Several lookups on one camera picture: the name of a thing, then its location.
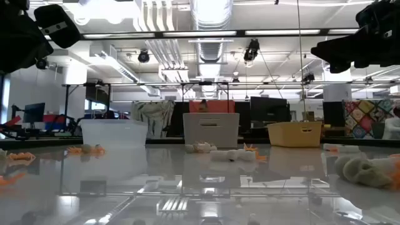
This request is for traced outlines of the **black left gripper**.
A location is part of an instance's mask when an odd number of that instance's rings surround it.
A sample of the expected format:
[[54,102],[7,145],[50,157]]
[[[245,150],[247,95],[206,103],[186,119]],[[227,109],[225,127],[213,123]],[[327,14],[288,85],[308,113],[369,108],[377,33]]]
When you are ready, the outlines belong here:
[[64,49],[81,39],[79,29],[60,5],[35,9],[36,22],[18,15],[29,7],[29,0],[0,0],[0,74],[31,67],[53,53],[46,36]]

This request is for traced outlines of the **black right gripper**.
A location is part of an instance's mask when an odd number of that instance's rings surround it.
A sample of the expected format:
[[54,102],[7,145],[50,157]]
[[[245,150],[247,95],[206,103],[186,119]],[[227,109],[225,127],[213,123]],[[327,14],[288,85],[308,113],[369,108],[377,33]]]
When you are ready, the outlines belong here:
[[356,14],[356,22],[356,33],[319,42],[311,54],[329,63],[332,74],[351,66],[400,65],[400,29],[395,28],[400,23],[400,0],[374,1]]

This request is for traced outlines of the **thin grey hanging pole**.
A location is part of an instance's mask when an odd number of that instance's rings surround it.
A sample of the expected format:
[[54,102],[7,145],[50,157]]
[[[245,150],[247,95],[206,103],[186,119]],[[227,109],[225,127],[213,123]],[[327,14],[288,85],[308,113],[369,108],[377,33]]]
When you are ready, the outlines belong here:
[[298,25],[298,31],[299,31],[299,51],[300,51],[300,72],[301,72],[301,78],[300,78],[300,83],[301,83],[301,95],[300,95],[300,100],[304,100],[304,84],[303,84],[303,77],[304,77],[304,71],[303,71],[303,45],[302,45],[302,31],[301,31],[301,15],[300,15],[300,5],[299,5],[299,0],[296,0],[296,6],[297,6],[297,25]]

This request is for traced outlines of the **colourful patchwork quilt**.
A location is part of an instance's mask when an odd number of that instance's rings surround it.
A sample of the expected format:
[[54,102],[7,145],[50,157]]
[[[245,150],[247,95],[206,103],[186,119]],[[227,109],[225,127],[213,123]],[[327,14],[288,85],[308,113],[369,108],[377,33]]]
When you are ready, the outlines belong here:
[[382,139],[385,120],[394,117],[400,99],[343,101],[346,134],[354,139]]

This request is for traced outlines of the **small black computer monitor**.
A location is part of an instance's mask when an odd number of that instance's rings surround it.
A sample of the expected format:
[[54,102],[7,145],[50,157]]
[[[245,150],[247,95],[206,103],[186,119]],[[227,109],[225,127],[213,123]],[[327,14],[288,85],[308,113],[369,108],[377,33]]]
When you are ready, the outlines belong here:
[[45,103],[28,104],[24,107],[24,123],[43,122]]

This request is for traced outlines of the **red and blue boxes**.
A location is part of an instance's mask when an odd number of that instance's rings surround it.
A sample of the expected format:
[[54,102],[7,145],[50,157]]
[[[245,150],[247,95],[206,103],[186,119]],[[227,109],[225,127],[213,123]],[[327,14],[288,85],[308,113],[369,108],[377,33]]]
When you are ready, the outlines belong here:
[[66,117],[63,114],[48,114],[44,115],[44,129],[47,131],[63,130]]

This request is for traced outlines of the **red and black machine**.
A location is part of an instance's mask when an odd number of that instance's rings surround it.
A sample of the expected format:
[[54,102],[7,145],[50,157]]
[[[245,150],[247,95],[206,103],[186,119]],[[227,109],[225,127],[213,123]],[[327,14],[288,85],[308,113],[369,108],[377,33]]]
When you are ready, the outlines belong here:
[[18,125],[20,120],[21,117],[16,116],[4,124],[0,124],[0,134],[7,138],[17,139],[18,132],[22,129],[21,125]]

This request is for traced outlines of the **large black computer monitor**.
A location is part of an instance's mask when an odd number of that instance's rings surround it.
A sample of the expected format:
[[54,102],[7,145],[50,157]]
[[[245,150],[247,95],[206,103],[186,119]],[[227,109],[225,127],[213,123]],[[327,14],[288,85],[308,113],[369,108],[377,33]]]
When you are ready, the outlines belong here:
[[252,121],[289,122],[291,120],[290,105],[286,99],[251,97],[250,116]]

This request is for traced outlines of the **clear plastic bin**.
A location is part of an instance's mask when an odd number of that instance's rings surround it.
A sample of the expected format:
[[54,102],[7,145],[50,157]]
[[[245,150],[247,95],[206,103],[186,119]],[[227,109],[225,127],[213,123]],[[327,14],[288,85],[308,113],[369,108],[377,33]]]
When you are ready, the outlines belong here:
[[131,119],[83,119],[81,121],[84,144],[106,146],[143,146],[148,125]]

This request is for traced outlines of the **pale patterned hanging cloth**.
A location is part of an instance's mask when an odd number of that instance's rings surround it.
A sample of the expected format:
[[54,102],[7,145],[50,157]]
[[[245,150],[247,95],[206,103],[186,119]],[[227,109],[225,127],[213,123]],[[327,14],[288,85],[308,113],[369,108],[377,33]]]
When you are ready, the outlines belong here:
[[171,124],[174,101],[135,101],[131,105],[131,119],[147,124],[148,139],[164,139]]

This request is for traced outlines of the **orange red panel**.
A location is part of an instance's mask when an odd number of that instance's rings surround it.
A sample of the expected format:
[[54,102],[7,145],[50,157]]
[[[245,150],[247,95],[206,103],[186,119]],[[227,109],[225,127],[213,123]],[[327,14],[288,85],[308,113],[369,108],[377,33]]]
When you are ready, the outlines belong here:
[[[199,113],[200,101],[189,102],[189,112]],[[233,100],[208,100],[209,113],[235,113],[235,102]]]

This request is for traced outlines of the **grey plastic bin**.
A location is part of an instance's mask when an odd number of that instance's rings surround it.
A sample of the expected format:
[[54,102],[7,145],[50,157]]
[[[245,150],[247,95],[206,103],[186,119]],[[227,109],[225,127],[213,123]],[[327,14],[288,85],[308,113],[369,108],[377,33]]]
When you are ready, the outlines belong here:
[[204,141],[217,148],[237,147],[238,113],[184,113],[182,118],[185,144]]

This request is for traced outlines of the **black metal stand frame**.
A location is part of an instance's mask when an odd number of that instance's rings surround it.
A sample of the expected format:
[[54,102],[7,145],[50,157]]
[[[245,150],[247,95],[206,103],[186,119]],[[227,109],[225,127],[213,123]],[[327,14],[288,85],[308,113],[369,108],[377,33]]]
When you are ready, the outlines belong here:
[[65,100],[63,114],[69,118],[83,118],[85,112],[85,100],[104,105],[104,111],[110,111],[112,87],[109,83],[85,82],[83,84],[63,84],[65,88]]

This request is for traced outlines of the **black aluminium table frame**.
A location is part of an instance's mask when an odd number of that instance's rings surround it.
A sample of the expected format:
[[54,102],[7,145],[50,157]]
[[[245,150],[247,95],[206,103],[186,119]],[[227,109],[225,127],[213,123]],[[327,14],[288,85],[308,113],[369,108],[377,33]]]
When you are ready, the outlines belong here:
[[[82,144],[83,140],[78,138],[67,139],[38,139],[18,141],[13,139],[0,140],[0,148],[5,150],[24,149],[24,148],[42,148],[50,146],[66,146],[73,144]],[[382,139],[352,139],[352,138],[322,138],[321,144],[345,144],[357,146],[400,148],[400,140],[382,140]],[[183,139],[147,139],[146,144],[184,144]]]

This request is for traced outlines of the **distant black rig frame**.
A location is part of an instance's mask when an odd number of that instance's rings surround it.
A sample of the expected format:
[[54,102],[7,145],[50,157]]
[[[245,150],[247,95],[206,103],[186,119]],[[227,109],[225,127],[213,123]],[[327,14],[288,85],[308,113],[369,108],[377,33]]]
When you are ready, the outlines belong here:
[[181,101],[189,100],[229,100],[230,84],[228,82],[182,82],[179,83],[177,92]]

